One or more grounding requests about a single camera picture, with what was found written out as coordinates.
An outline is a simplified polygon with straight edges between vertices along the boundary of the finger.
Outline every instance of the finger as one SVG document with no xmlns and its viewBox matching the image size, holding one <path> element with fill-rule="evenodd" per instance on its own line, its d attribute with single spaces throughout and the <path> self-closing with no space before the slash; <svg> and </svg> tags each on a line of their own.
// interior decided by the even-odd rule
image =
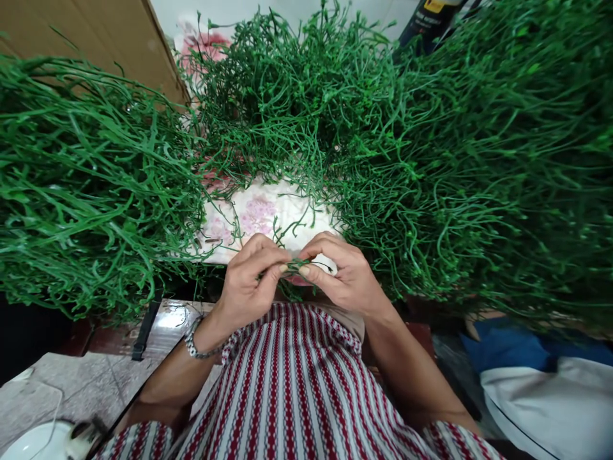
<svg viewBox="0 0 613 460">
<path fill-rule="evenodd" d="M 309 283 L 315 284 L 318 288 L 324 291 L 324 294 L 326 294 L 328 297 L 330 297 L 330 294 L 342 289 L 345 286 L 341 280 L 324 273 L 324 271 L 315 264 L 303 265 L 298 269 L 298 273 L 304 276 Z"/>
<path fill-rule="evenodd" d="M 268 267 L 266 273 L 260 280 L 260 284 L 257 286 L 257 292 L 259 296 L 270 302 L 273 301 L 275 297 L 276 285 L 279 283 L 281 279 L 281 274 L 287 270 L 287 265 L 285 264 L 275 264 L 271 267 Z"/>
<path fill-rule="evenodd" d="M 249 240 L 245 243 L 245 246 L 243 246 L 240 252 L 234 256 L 233 260 L 236 260 L 236 262 L 246 261 L 249 257 L 263 248 L 278 248 L 278 246 L 265 234 L 256 233 L 249 238 Z"/>
<path fill-rule="evenodd" d="M 243 262 L 241 272 L 251 279 L 265 272 L 270 266 L 287 263 L 291 259 L 292 256 L 285 249 L 277 246 L 273 248 L 264 247 Z"/>
<path fill-rule="evenodd" d="M 327 230 L 315 235 L 315 237 L 311 241 L 309 241 L 308 244 L 319 240 L 329 240 L 347 250 L 350 250 L 351 252 L 359 252 L 358 248 L 347 243 L 340 235 L 333 234 L 332 232 L 329 232 Z"/>
<path fill-rule="evenodd" d="M 339 268 L 347 266 L 350 256 L 348 250 L 341 247 L 335 241 L 331 241 L 327 238 L 319 238 L 318 240 L 311 240 L 311 242 L 300 251 L 298 258 L 307 260 L 317 257 L 319 254 L 323 254 L 329 259 L 332 259 Z"/>
</svg>

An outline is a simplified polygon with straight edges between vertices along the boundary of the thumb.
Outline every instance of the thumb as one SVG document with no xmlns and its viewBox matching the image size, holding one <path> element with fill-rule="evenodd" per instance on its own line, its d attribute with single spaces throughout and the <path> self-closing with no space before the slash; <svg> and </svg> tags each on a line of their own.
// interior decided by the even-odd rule
<svg viewBox="0 0 613 460">
<path fill-rule="evenodd" d="M 270 296 L 272 301 L 272 298 L 275 296 L 276 285 L 281 279 L 281 274 L 286 270 L 287 265 L 285 264 L 276 264 L 268 267 L 268 270 L 266 270 L 266 273 L 264 273 L 260 280 L 260 284 L 257 286 L 257 291 L 262 296 Z"/>
<path fill-rule="evenodd" d="M 303 265 L 298 269 L 298 273 L 304 276 L 310 283 L 315 284 L 326 294 L 334 292 L 334 290 L 342 288 L 343 286 L 340 280 L 334 278 L 332 275 L 328 275 L 315 264 Z"/>
</svg>

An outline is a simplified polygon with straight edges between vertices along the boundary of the tiled floor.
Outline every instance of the tiled floor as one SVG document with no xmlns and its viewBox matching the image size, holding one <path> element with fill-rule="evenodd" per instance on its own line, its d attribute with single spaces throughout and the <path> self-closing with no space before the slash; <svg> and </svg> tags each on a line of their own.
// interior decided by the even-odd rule
<svg viewBox="0 0 613 460">
<path fill-rule="evenodd" d="M 32 366 L 30 381 L 0 388 L 0 455 L 22 433 L 53 418 L 59 394 L 37 381 L 62 390 L 58 418 L 77 422 L 96 417 L 110 427 L 159 363 L 97 353 L 82 358 L 47 353 Z M 219 372 L 215 366 L 192 413 L 202 406 Z"/>
</svg>

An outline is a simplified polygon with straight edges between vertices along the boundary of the cardboard box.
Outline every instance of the cardboard box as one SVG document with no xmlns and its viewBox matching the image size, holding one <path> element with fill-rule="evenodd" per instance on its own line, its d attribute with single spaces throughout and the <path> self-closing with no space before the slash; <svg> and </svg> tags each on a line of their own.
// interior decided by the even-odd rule
<svg viewBox="0 0 613 460">
<path fill-rule="evenodd" d="M 56 28 L 78 48 L 70 47 Z M 27 0 L 0 3 L 0 52 L 23 58 L 84 58 L 105 71 L 188 101 L 185 85 L 148 0 Z"/>
</svg>

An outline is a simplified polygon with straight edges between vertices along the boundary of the person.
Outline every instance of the person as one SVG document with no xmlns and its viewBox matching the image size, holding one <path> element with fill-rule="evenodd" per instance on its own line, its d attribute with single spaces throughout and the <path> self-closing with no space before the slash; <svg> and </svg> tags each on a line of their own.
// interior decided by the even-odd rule
<svg viewBox="0 0 613 460">
<path fill-rule="evenodd" d="M 222 295 L 146 381 L 102 459 L 494 459 L 474 420 L 383 293 L 367 260 L 331 233 L 299 272 L 333 305 L 273 303 L 289 253 L 262 234 L 228 264 Z M 363 331 L 399 413 L 361 360 Z M 223 370 L 189 424 L 217 358 Z"/>
</svg>

